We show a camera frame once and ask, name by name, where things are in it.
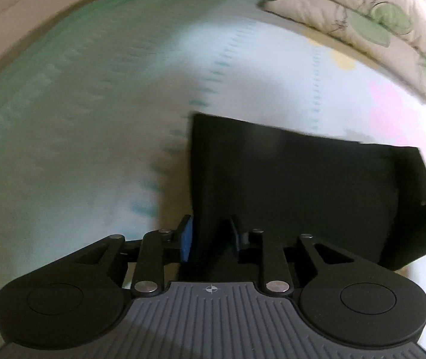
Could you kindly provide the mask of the floral bed blanket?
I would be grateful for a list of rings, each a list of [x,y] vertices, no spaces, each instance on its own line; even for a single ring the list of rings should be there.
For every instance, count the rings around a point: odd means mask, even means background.
[[[0,72],[0,288],[108,234],[175,225],[194,111],[426,162],[426,102],[261,2],[91,0]]]

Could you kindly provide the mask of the black pants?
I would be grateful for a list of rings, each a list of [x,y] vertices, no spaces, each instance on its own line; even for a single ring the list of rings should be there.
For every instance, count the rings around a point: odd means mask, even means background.
[[[193,235],[184,280],[250,280],[237,232],[303,233],[391,271],[426,255],[426,167],[416,147],[363,144],[195,113]]]

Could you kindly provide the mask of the folded leaf-pattern quilt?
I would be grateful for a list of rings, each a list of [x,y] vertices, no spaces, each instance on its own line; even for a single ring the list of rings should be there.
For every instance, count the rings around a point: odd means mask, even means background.
[[[263,7],[349,45],[426,100],[426,0],[267,0]]]

